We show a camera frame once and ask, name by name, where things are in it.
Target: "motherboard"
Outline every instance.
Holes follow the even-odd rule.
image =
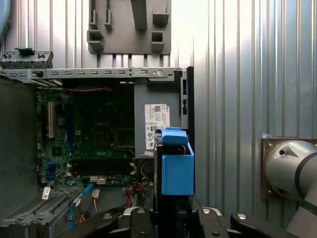
[[[36,98],[40,184],[126,186],[135,179],[133,88],[39,89]]]

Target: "sticker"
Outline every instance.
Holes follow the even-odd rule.
[[[51,191],[51,187],[44,188],[43,195],[42,195],[43,200],[48,200],[50,191]]]
[[[154,152],[146,150],[146,151],[144,151],[144,155],[153,157],[154,156]]]
[[[169,107],[166,104],[145,104],[146,149],[154,149],[154,137],[157,129],[169,127]]]

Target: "metal bracket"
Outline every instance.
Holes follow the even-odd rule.
[[[278,195],[270,186],[265,176],[265,162],[270,152],[280,143],[289,140],[301,140],[309,142],[317,146],[317,139],[299,139],[299,138],[262,138],[262,154],[261,154],[261,198],[263,201],[274,201],[280,199]]]

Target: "corrugated metal wall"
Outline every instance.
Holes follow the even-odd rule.
[[[55,68],[193,65],[197,196],[285,226],[295,204],[260,200],[260,141],[317,134],[316,0],[172,0],[170,57],[89,54],[88,4],[13,0],[2,52],[51,50]]]

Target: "silver screw head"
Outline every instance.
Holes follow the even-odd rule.
[[[247,218],[247,216],[244,214],[238,214],[237,217],[241,220],[245,220]]]
[[[209,213],[210,213],[210,210],[209,210],[209,209],[207,209],[207,208],[204,208],[204,209],[203,209],[203,213],[205,213],[205,214],[209,214]]]
[[[112,218],[112,215],[110,215],[110,214],[105,214],[104,215],[104,217],[103,217],[105,220],[107,220],[107,219],[111,219]]]

